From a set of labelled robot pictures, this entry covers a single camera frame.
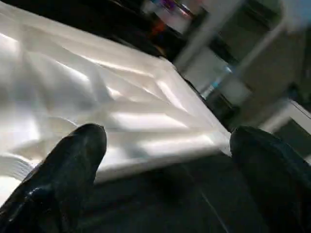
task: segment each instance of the floor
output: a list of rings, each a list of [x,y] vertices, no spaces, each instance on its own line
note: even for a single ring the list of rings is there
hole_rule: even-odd
[[[96,186],[83,232],[268,232],[231,158],[217,154]]]

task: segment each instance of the dark floor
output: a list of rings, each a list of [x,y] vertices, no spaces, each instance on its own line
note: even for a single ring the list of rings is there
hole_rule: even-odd
[[[268,232],[231,158],[218,154],[97,186],[83,232]]]

